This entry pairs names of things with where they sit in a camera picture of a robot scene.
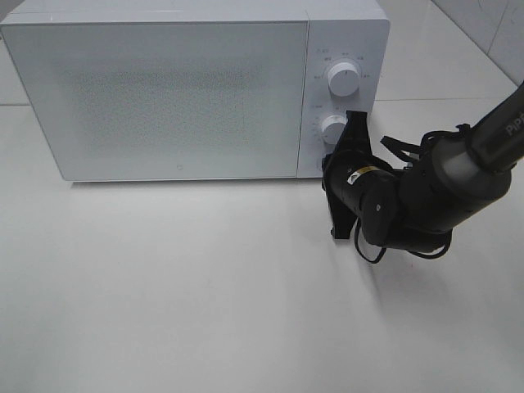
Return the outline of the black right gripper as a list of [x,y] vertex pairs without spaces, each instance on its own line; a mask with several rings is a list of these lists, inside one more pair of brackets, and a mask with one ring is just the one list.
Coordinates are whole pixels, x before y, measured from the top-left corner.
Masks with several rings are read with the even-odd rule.
[[368,113],[347,111],[346,126],[323,167],[331,235],[348,239],[360,224],[367,240],[391,240],[397,218],[397,174],[372,153]]

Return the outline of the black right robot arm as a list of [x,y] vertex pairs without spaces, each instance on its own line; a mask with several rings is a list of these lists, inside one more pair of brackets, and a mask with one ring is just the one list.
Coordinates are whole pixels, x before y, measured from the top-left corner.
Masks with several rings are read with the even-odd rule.
[[523,157],[523,88],[475,125],[425,133],[418,145],[383,137],[405,163],[395,169],[372,152],[365,112],[347,111],[332,153],[323,158],[336,240],[363,237],[380,251],[407,251],[434,260],[449,249],[454,228],[503,197]]

